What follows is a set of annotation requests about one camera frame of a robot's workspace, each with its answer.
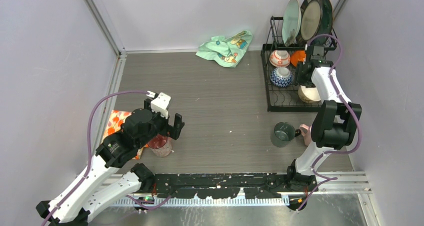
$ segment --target pink cup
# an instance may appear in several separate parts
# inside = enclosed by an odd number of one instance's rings
[[[312,138],[310,134],[311,127],[305,124],[301,124],[299,129],[301,130],[305,145],[309,146],[309,144],[312,142]]]

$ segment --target white wall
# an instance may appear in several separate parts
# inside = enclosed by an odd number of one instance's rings
[[[289,0],[95,0],[126,50],[196,49],[213,36],[250,30],[250,48],[266,42],[271,16]]]
[[[424,196],[423,0],[348,0],[335,22],[344,91],[363,108],[365,170],[384,225],[422,225]]]
[[[39,225],[37,203],[86,166],[116,56],[83,0],[0,2],[0,224]]]

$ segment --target blue patterned bowl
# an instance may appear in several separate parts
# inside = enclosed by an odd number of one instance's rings
[[[277,67],[272,71],[270,79],[278,87],[287,87],[292,83],[293,74],[287,67]]]

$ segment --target orange object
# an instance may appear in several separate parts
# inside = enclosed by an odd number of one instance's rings
[[[293,64],[293,66],[296,67],[298,65],[298,62],[303,62],[305,58],[305,51],[295,51],[290,57],[290,62]]]
[[[103,139],[112,133],[118,132],[121,129],[121,125],[125,122],[125,119],[130,115],[131,112],[112,110],[110,113],[109,121],[107,122],[106,130],[103,134]],[[143,148],[139,149],[137,156],[135,156],[133,159],[140,159],[142,152]]]

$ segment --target white bowl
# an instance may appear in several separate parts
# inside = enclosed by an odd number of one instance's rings
[[[290,65],[290,54],[287,51],[273,51],[269,56],[269,62],[275,67]]]
[[[299,98],[306,103],[314,103],[321,101],[320,95],[316,87],[300,86],[297,93]]]

